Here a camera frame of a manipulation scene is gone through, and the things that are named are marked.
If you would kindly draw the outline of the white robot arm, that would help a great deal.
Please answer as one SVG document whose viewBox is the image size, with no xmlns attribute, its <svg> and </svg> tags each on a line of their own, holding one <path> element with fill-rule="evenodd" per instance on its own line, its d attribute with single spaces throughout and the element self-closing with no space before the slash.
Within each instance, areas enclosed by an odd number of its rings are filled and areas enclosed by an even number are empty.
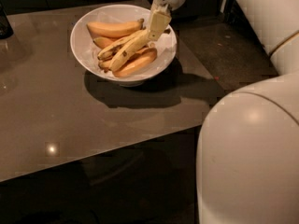
<svg viewBox="0 0 299 224">
<path fill-rule="evenodd" d="M 299 224 L 299 0 L 236 0 L 276 68 L 223 97 L 196 155 L 200 224 Z"/>
</svg>

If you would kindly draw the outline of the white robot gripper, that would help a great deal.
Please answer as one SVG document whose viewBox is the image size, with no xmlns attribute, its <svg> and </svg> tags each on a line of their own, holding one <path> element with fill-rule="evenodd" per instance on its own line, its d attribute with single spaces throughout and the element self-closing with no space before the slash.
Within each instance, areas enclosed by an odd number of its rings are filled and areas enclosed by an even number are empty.
<svg viewBox="0 0 299 224">
<path fill-rule="evenodd" d="M 171 21 L 171 11 L 180 8 L 185 1 L 153 0 L 147 25 L 148 40 L 157 41 L 160 38 Z"/>
</svg>

